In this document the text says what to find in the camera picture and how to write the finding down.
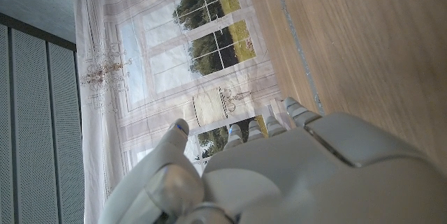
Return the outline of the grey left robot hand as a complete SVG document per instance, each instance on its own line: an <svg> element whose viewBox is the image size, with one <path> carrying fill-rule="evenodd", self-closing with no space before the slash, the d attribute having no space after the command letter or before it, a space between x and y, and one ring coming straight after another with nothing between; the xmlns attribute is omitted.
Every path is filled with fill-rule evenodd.
<svg viewBox="0 0 447 224"><path fill-rule="evenodd" d="M185 120L118 184L100 223L445 223L446 175L409 144L350 114L321 116L293 98L295 128L232 126L198 173Z"/></svg>

